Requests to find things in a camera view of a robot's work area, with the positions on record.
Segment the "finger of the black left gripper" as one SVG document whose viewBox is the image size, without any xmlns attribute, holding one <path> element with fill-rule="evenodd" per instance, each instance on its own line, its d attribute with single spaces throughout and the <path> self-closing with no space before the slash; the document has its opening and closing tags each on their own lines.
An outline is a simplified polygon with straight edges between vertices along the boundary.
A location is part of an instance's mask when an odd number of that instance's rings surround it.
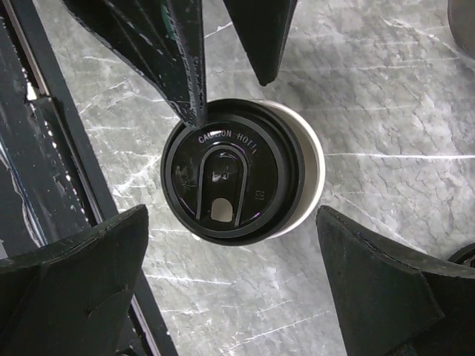
<svg viewBox="0 0 475 356">
<path fill-rule="evenodd" d="M 149 82 L 190 128 L 207 122 L 201 1 L 65 1 L 71 15 Z"/>
<path fill-rule="evenodd" d="M 262 86 L 275 81 L 296 0 L 225 0 L 224 4 Z"/>
</svg>

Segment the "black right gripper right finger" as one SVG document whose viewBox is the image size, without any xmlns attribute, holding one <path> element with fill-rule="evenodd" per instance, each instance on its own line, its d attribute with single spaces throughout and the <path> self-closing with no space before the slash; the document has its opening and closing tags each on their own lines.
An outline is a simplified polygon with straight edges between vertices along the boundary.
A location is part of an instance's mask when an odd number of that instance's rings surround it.
<svg viewBox="0 0 475 356">
<path fill-rule="evenodd" d="M 474 268 L 323 205 L 318 241 L 348 355 L 473 355 Z"/>
</svg>

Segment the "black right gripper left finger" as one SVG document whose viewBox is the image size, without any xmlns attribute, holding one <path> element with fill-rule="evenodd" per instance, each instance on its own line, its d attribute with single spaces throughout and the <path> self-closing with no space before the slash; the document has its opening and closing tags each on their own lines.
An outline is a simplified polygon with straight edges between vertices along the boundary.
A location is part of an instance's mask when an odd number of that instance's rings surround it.
<svg viewBox="0 0 475 356">
<path fill-rule="evenodd" d="M 147 245 L 137 205 L 1 260 L 1 354 L 115 355 Z"/>
</svg>

